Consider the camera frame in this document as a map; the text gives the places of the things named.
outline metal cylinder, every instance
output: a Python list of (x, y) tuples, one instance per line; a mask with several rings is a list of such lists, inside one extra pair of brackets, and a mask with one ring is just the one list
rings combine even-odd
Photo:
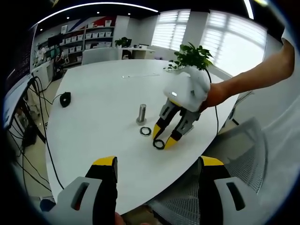
[(136, 123), (138, 125), (144, 125), (146, 123), (145, 114), (146, 114), (146, 104), (141, 104), (139, 110), (139, 116), (136, 119)]

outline window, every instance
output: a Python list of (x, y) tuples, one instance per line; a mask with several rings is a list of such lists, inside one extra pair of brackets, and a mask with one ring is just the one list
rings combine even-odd
[(179, 51), (190, 11), (190, 9), (185, 9), (161, 13), (155, 26), (151, 45)]
[(238, 75), (263, 61), (267, 31), (239, 16), (212, 11), (202, 39), (214, 57), (216, 67), (231, 76)]

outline floor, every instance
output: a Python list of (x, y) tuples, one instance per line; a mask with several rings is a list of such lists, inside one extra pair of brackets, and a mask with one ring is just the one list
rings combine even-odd
[[(47, 88), (47, 90), (44, 91), (45, 98), (47, 98), (50, 102), (52, 102), (52, 100), (54, 99), (56, 91), (60, 85), (60, 82), (61, 79), (52, 82)], [(37, 96), (35, 96), (35, 100), (37, 103), (39, 102)], [(51, 104), (47, 102), (46, 107), (48, 112), (51, 113)], [(44, 123), (47, 123), (48, 116), (47, 113), (45, 112), (45, 102), (43, 99), (42, 99), (42, 110), (44, 116)], [(39, 117), (35, 121), (35, 123), (37, 124), (40, 131), (44, 133), (42, 118)], [(221, 129), (220, 133), (232, 129), (233, 127), (236, 127), (236, 125), (232, 121), (228, 121), (225, 127)], [(37, 138), (37, 141), (34, 145), (31, 145), (26, 148), (25, 155), (29, 159), (29, 161), (36, 167), (40, 175), (46, 180), (48, 180), (46, 163), (45, 163), (45, 144), (39, 138)], [(34, 177), (36, 177), (41, 183), (43, 183), (45, 186), (50, 188), (49, 184), (39, 177), (37, 171), (35, 171), (25, 159), (24, 159), (24, 168), (28, 170)], [(40, 198), (51, 198), (52, 193), (49, 190), (45, 189), (43, 186), (36, 183), (26, 173), (25, 173), (25, 183), (26, 183), (29, 196), (31, 197), (34, 205), (36, 205), (37, 209), (39, 209)], [(140, 224), (140, 222), (142, 221), (148, 222), (149, 224), (156, 224), (156, 225), (159, 224), (153, 219), (149, 211), (144, 210), (143, 207), (133, 210), (133, 212), (129, 212), (125, 216), (125, 218), (126, 221), (129, 221), (129, 224)]]

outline person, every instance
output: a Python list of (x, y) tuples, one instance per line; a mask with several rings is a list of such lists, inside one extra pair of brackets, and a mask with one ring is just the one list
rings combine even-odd
[[(250, 90), (266, 88), (289, 79), (288, 87), (300, 85), (299, 53), (291, 36), (284, 31), (282, 49), (255, 68), (227, 81), (212, 83), (202, 112), (216, 106), (229, 97)], [(300, 88), (290, 88), (285, 96), (284, 112), (263, 129), (268, 145), (266, 176), (258, 193), (263, 214), (268, 219), (288, 197), (300, 172)]]
[(66, 73), (66, 69), (63, 68), (63, 64), (65, 64), (65, 54), (61, 47), (58, 48), (58, 54), (54, 59), (54, 67), (56, 75), (52, 81), (58, 80), (62, 78), (62, 76)]
[(44, 47), (42, 47), (41, 45), (39, 45), (37, 47), (37, 54), (36, 54), (36, 58), (37, 58), (38, 63), (40, 63), (44, 60), (45, 53), (46, 53), (46, 49)]

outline black ring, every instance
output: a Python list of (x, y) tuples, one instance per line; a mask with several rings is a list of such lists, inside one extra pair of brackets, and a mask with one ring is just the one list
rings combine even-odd
[(151, 129), (150, 129), (149, 127), (141, 127), (140, 133), (141, 133), (141, 135), (143, 135), (143, 136), (150, 136), (150, 134), (151, 134)]
[[(162, 143), (163, 146), (162, 146), (162, 147), (156, 146), (155, 144), (156, 144), (157, 142)], [(164, 143), (162, 140), (160, 140), (160, 139), (155, 139), (155, 140), (153, 140), (153, 146), (154, 146), (154, 148), (156, 148), (156, 149), (158, 149), (158, 150), (162, 150), (162, 149), (165, 148), (165, 143)]]

